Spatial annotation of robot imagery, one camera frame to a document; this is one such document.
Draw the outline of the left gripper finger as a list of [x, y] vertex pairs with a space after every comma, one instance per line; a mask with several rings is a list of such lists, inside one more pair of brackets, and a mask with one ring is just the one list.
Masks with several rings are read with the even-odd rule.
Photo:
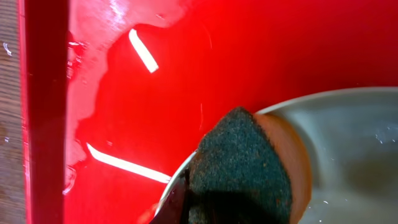
[[185, 169], [150, 224], [188, 224], [190, 200], [189, 170]]

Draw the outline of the green orange sponge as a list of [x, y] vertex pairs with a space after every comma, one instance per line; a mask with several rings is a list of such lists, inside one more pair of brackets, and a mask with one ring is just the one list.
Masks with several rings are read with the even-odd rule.
[[308, 152], [292, 125], [235, 108], [188, 165], [189, 223], [298, 223], [312, 196]]

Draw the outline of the white plate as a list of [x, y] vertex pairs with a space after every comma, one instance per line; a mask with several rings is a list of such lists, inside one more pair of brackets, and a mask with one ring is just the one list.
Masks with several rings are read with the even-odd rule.
[[[298, 223], [397, 222], [397, 89], [327, 91], [260, 110], [292, 125], [310, 159], [312, 196]], [[155, 212], [188, 169], [179, 167]]]

